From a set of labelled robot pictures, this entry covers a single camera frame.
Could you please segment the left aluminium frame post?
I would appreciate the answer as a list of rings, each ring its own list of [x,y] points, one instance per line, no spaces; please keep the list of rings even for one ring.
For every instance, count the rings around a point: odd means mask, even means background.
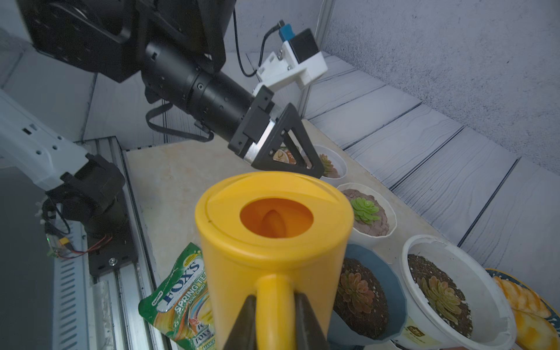
[[[316,43],[320,50],[322,50],[323,48],[325,37],[327,36],[328,33],[329,22],[332,16],[334,5],[335,5],[335,0],[322,1],[322,5],[319,11],[318,22],[316,25],[316,31],[314,35],[316,39]],[[309,96],[312,91],[311,89],[312,89],[311,86],[305,88],[300,96],[300,101],[298,103],[298,111],[300,112],[302,118],[305,117]]]

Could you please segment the white ribbed pot green succulent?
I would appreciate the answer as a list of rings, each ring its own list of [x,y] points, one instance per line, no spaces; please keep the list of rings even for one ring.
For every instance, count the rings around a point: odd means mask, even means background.
[[[339,185],[338,190],[349,200],[354,212],[350,244],[371,249],[395,232],[395,210],[380,193],[358,183]]]

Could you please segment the yellow plastic watering can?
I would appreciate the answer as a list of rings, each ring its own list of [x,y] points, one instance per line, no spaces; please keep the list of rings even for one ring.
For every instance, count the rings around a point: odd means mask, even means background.
[[[217,346],[248,297],[259,349],[294,349],[296,297],[327,335],[354,213],[336,188],[290,172],[252,172],[209,188],[195,207]]]

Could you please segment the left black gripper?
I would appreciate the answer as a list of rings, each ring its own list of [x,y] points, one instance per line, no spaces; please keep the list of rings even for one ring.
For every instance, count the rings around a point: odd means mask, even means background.
[[[227,147],[257,170],[293,172],[319,179],[325,168],[297,109],[289,104],[280,113],[273,97],[268,87],[259,89]],[[274,159],[283,147],[294,163]]]

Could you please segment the green Fox's candy bag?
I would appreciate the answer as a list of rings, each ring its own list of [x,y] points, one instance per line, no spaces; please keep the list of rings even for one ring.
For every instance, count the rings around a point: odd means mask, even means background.
[[[216,349],[201,249],[188,244],[156,291],[139,302],[139,314],[184,349]]]

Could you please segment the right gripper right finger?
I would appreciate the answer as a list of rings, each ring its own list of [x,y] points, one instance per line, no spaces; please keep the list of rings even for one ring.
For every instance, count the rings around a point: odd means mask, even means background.
[[[295,331],[297,350],[330,349],[311,303],[303,293],[295,294]]]

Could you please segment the large white pot dark soil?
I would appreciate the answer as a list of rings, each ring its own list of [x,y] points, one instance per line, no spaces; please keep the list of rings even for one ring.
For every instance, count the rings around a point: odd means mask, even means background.
[[[395,265],[407,318],[395,342],[407,349],[511,349],[513,312],[490,275],[444,239],[408,239]]]

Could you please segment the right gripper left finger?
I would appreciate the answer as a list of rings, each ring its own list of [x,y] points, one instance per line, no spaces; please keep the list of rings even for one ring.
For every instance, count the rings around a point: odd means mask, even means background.
[[[249,295],[233,325],[228,339],[223,347],[224,350],[256,350],[256,305],[255,295]]]

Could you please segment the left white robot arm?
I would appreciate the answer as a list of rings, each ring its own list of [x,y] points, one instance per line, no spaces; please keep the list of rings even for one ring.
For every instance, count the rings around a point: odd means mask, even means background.
[[[248,92],[223,72],[233,1],[19,1],[18,8],[41,54],[118,83],[140,73],[153,105],[147,121],[177,107],[201,133],[152,125],[154,131],[200,142],[220,137],[258,170],[323,175],[295,106],[280,109],[273,101],[277,90],[306,87],[327,71],[310,29],[295,34],[286,23],[274,26],[281,53],[261,58],[260,83]],[[96,238],[127,227],[120,170],[8,95],[1,96],[1,154],[45,191],[45,212],[62,208],[64,219]]]

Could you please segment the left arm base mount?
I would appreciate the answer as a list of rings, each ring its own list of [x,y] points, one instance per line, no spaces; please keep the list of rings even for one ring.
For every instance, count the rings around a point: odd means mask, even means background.
[[[41,219],[46,234],[67,239],[71,221],[82,224],[87,238],[84,249],[71,242],[55,248],[63,260],[86,257],[92,277],[99,277],[138,261],[125,201],[125,177],[114,163],[87,154],[87,163],[74,175],[65,172],[63,182],[46,192]]]

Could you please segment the blue pot succulent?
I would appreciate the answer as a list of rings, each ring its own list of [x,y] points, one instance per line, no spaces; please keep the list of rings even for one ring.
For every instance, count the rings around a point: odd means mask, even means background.
[[[375,252],[349,244],[328,329],[331,349],[364,349],[398,338],[408,318],[400,280]]]

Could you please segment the yellow pastry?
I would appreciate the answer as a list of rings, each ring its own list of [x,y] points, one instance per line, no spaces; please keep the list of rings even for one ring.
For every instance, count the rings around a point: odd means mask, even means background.
[[[516,343],[527,350],[559,350],[559,335],[542,317],[513,310],[517,327]]]
[[[551,316],[551,312],[537,293],[498,276],[493,277],[493,280],[504,293],[512,309],[544,319]]]

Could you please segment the white round pot pinkish soil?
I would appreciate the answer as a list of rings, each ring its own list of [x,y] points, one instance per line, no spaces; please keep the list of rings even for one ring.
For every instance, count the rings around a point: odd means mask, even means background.
[[[320,179],[335,188],[347,183],[348,167],[345,160],[328,147],[315,144],[314,149],[325,168],[324,175]]]

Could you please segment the lower yellow pastry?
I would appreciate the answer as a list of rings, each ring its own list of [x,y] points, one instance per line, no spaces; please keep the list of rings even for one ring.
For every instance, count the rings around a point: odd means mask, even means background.
[[[559,335],[542,317],[513,310],[517,327],[516,343],[527,350],[559,350]]]

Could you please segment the blue patterned plate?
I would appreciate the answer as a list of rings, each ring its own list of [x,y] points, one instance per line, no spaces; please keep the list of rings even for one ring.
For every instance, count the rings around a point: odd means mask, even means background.
[[[522,281],[520,281],[519,279],[506,274],[505,272],[496,270],[496,269],[492,269],[492,268],[487,268],[487,273],[491,276],[491,278],[493,278],[494,276],[496,277],[500,277],[501,279],[504,280],[508,280],[513,282],[514,284],[518,284],[520,286],[522,286],[523,288],[527,288],[529,290],[532,290],[534,292],[534,290],[530,287],[528,287],[525,283],[523,283]],[[549,318],[546,318],[545,320],[547,320],[548,322],[550,322],[553,327],[556,329],[558,335],[559,335],[559,313],[554,310],[554,308],[552,306],[550,306],[549,303],[547,303],[543,298],[540,297],[540,299],[542,300],[542,302],[545,303],[547,309],[551,312],[551,316]]]

